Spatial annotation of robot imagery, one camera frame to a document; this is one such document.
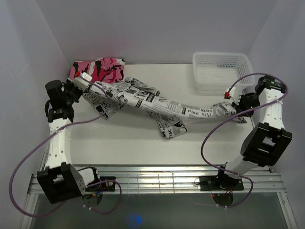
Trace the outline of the newspaper print trousers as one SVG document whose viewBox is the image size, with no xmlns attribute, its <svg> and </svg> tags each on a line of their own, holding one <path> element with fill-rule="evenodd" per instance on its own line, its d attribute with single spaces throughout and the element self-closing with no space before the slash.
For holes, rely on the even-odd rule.
<svg viewBox="0 0 305 229">
<path fill-rule="evenodd" d="M 124 106 L 147 111 L 166 139 L 188 132 L 183 119 L 222 118 L 236 114 L 236 110 L 228 102 L 198 107 L 167 100 L 156 88 L 130 77 L 118 83 L 89 84 L 82 96 L 105 119 Z"/>
</svg>

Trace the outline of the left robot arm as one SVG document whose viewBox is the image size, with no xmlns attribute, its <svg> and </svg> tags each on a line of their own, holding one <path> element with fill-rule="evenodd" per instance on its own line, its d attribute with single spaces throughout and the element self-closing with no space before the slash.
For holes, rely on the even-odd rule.
<svg viewBox="0 0 305 229">
<path fill-rule="evenodd" d="M 94 167 L 77 170 L 71 161 L 71 132 L 75 124 L 72 105 L 79 102 L 88 86 L 88 80 L 79 77 L 66 82 L 53 80 L 45 85 L 49 96 L 45 114 L 51 139 L 47 162 L 37 173 L 37 180 L 52 204 L 83 196 L 86 187 L 94 191 L 101 186 Z"/>
</svg>

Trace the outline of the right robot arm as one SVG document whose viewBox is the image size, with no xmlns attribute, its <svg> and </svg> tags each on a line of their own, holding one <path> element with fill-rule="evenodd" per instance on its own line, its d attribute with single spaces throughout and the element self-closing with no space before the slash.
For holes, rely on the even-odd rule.
<svg viewBox="0 0 305 229">
<path fill-rule="evenodd" d="M 226 99 L 232 99 L 232 106 L 240 117 L 251 117 L 254 108 L 263 106 L 260 119 L 244 140 L 240 155 L 225 163 L 215 177 L 220 189 L 233 188 L 241 183 L 241 176 L 253 168 L 273 166 L 292 140 L 292 133 L 286 131 L 282 119 L 282 102 L 287 87 L 270 75 L 258 79 L 253 93 L 242 94 L 235 87 L 225 92 Z"/>
</svg>

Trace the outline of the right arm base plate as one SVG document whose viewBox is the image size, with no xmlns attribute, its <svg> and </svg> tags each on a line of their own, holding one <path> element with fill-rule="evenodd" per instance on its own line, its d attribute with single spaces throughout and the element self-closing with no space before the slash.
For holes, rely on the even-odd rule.
<svg viewBox="0 0 305 229">
<path fill-rule="evenodd" d="M 228 176 L 201 176 L 199 177 L 201 191 L 242 191 L 244 185 L 241 179 L 234 179 Z"/>
</svg>

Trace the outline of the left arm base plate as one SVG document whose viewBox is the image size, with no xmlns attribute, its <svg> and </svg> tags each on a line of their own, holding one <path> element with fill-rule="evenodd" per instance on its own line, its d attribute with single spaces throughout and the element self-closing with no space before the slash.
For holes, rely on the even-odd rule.
<svg viewBox="0 0 305 229">
<path fill-rule="evenodd" d="M 86 188 L 86 192 L 113 192 L 115 191 L 115 183 L 114 180 L 116 180 L 116 177 L 103 177 L 101 176 L 99 181 L 105 181 L 110 180 L 110 182 L 105 182 L 102 184 L 97 184 L 95 186 Z"/>
</svg>

